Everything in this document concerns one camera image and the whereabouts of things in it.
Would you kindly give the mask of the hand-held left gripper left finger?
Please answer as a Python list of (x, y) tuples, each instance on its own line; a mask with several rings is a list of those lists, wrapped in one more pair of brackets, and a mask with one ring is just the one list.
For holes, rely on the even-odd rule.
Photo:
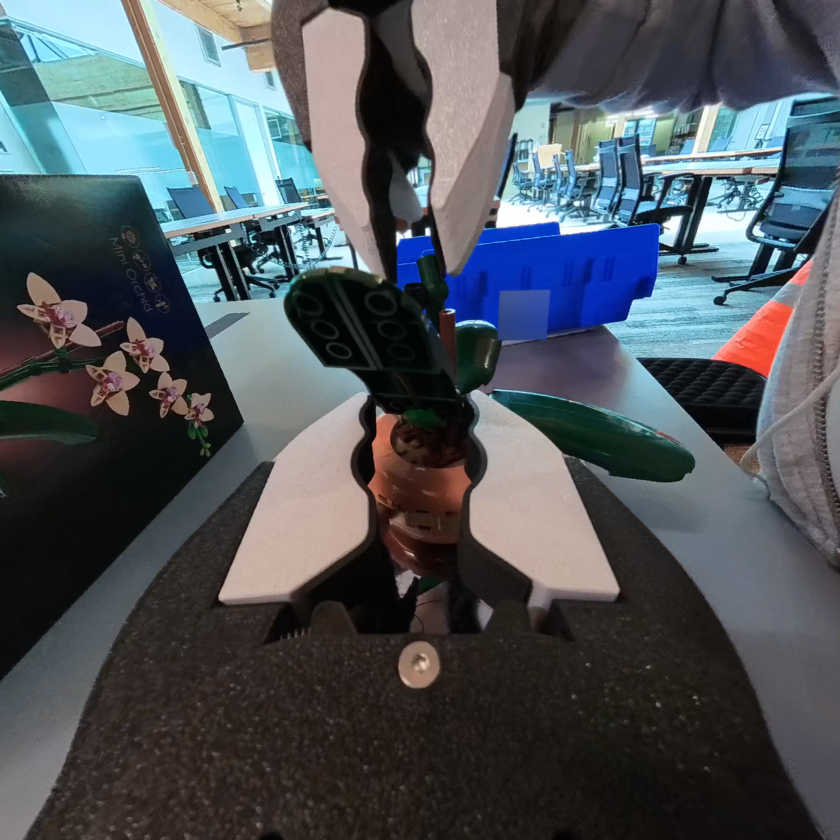
[(353, 472), (366, 432), (362, 392), (275, 458), (218, 594), (223, 604), (294, 602), (349, 561), (371, 534), (371, 495)]

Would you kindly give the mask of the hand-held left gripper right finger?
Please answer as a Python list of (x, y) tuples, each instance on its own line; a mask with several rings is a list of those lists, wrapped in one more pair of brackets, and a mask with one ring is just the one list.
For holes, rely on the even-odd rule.
[(490, 396), (469, 402), (466, 589), (479, 620), (506, 601), (535, 622), (554, 602), (615, 603), (620, 586), (560, 449)]

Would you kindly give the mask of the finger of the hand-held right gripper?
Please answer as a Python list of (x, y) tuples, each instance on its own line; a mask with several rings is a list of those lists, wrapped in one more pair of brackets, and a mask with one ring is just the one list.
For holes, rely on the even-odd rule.
[(464, 268), (496, 196), (515, 112), (495, 1), (418, 1), (414, 45), (430, 78), (428, 209), (447, 273)]
[(364, 126), (361, 92), (371, 28), (360, 15), (323, 9), (301, 28), (311, 152), (335, 213), (368, 268), (396, 282), (393, 164)]

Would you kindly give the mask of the brick orchid plant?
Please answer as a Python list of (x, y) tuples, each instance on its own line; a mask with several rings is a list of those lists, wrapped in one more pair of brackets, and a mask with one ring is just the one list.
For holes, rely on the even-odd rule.
[[(436, 258), (425, 255), (416, 267), (419, 281), (403, 290), (429, 317), (459, 393), (477, 392), (495, 373), (501, 350), (497, 328), (481, 320), (457, 323), (455, 310), (446, 308), (448, 287)], [(561, 452), (610, 475), (677, 482), (696, 466), (680, 442), (606, 409), (530, 392), (496, 389), (490, 397)], [(389, 539), (404, 553), (399, 563), (418, 575), (442, 578), (453, 563), (455, 529), (464, 521), (466, 422), (445, 421), (433, 408), (393, 408), (391, 414), (395, 419), (377, 422), (374, 458), (384, 461), (375, 468), (372, 489), (392, 517)]]

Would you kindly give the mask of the grey office table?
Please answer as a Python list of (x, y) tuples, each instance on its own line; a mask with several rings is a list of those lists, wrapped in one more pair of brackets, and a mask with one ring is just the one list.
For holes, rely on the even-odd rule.
[(305, 203), (248, 206), (223, 213), (161, 224), (174, 256), (195, 255), (215, 279), (210, 301), (247, 301), (253, 287), (278, 295), (282, 284), (296, 279), (326, 257), (338, 232), (332, 208)]

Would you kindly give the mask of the row of black office chairs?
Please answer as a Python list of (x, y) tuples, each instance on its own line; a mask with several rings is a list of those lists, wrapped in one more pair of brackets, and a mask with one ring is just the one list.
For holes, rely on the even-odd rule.
[(693, 212), (689, 202), (676, 204), (671, 195), (674, 185), (689, 180), (689, 175), (646, 173), (636, 135), (600, 142), (588, 170), (576, 164), (572, 150), (554, 154), (547, 165), (535, 151), (531, 169), (523, 166), (513, 163), (516, 194), (511, 202), (547, 208), (560, 221), (573, 217), (614, 227), (662, 227), (674, 218), (688, 219)]

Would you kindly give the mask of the blue plastic bin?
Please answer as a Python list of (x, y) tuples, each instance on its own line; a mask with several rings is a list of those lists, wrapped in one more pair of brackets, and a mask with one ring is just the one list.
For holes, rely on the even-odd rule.
[(459, 322), (490, 322), (506, 342), (623, 322), (635, 300), (652, 295), (658, 252), (653, 224), (487, 228), (460, 274), (445, 278), (446, 303)]

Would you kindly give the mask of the dark orchid print box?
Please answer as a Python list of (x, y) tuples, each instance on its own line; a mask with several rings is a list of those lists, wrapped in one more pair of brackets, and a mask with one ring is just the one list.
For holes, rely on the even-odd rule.
[(5, 676), (244, 420), (131, 175), (3, 175)]

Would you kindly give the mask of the long office table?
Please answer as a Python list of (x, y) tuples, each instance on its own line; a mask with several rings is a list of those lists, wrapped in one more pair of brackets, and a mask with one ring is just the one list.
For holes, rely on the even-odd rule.
[[(692, 214), (688, 219), (674, 218), (668, 222), (678, 223), (673, 240), (659, 243), (661, 256), (673, 256), (677, 263), (683, 266), (689, 257), (711, 255), (718, 252), (718, 247), (697, 241), (697, 231), (700, 220), (707, 207), (712, 183), (716, 180), (744, 180), (748, 187), (754, 182), (767, 181), (778, 171), (781, 160), (782, 145), (777, 142), (766, 149), (742, 152), (710, 152), (700, 154), (670, 155), (657, 158), (642, 156), (646, 173), (688, 174), (689, 180), (677, 182), (672, 189), (673, 202), (681, 204), (684, 201), (692, 206)], [(592, 220), (583, 221), (585, 224), (600, 224)], [(665, 226), (658, 226), (663, 232)]]

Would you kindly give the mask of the person's grey hoodie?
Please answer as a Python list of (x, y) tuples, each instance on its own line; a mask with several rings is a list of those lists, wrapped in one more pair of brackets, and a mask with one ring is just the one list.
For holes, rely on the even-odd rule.
[(794, 304), (743, 459), (773, 504), (838, 569), (839, 210), (826, 217), (809, 279)]

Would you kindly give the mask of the orange cone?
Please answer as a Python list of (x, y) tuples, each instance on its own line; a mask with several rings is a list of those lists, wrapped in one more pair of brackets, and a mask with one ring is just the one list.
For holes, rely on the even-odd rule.
[(812, 265), (812, 259), (804, 263), (711, 358), (739, 364), (768, 377)]

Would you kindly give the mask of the black mesh office chair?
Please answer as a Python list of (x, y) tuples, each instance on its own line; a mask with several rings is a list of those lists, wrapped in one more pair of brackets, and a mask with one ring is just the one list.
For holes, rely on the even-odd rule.
[(838, 97), (795, 101), (773, 186), (746, 231), (759, 251), (746, 276), (712, 278), (728, 283), (715, 305), (736, 291), (784, 285), (795, 261), (814, 255), (837, 191), (838, 162)]

